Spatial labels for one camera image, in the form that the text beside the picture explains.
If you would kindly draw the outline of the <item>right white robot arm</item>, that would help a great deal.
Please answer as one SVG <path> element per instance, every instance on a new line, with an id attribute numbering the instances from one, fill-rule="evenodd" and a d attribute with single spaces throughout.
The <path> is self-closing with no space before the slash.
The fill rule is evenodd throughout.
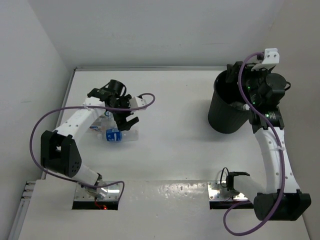
<path id="1" fill-rule="evenodd" d="M 226 164 L 224 190 L 243 193 L 260 221 L 294 221 L 311 205 L 291 173 L 278 108 L 290 83 L 271 69 L 240 62 L 208 79 L 146 83 L 157 103 L 142 139 L 118 159 L 138 176 L 208 179 Z"/>

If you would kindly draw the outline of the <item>clear bottle blue white label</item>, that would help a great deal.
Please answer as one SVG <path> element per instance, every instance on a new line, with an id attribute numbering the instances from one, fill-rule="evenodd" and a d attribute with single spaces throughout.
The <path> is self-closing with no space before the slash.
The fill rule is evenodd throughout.
<path id="1" fill-rule="evenodd" d="M 99 116 L 96 122 L 98 126 L 114 126 L 116 124 L 113 114 L 109 111 Z"/>

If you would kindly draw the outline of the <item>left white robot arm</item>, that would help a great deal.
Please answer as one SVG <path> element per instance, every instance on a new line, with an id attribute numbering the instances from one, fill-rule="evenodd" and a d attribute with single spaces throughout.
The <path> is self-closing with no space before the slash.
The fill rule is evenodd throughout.
<path id="1" fill-rule="evenodd" d="M 131 120 L 129 112 L 131 95 L 126 86 L 117 80 L 110 80 L 101 88 L 94 88 L 88 94 L 80 109 L 53 131 L 46 130 L 40 140 L 40 164 L 43 168 L 59 173 L 81 184 L 91 192 L 97 192 L 102 185 L 102 176 L 87 167 L 81 158 L 78 142 L 94 123 L 111 108 L 112 123 L 101 136 L 111 142 L 121 141 L 125 134 L 139 122 Z"/>

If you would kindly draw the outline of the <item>blue label plastic bottle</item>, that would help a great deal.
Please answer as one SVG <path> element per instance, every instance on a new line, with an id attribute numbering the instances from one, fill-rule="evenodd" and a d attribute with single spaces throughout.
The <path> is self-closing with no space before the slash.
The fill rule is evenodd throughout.
<path id="1" fill-rule="evenodd" d="M 137 129 L 120 131 L 117 128 L 110 128 L 98 133 L 97 138 L 109 143 L 137 141 L 139 139 L 139 131 Z"/>

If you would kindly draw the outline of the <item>clear bottle red blue label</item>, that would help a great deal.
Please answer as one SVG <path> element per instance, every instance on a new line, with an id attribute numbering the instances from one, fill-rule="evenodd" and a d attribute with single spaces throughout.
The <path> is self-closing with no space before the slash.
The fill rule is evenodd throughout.
<path id="1" fill-rule="evenodd" d="M 108 129 L 111 129 L 114 127 L 114 123 L 111 120 L 108 119 L 102 119 L 102 120 L 97 120 L 95 121 L 89 129 L 95 132 L 103 132 Z"/>

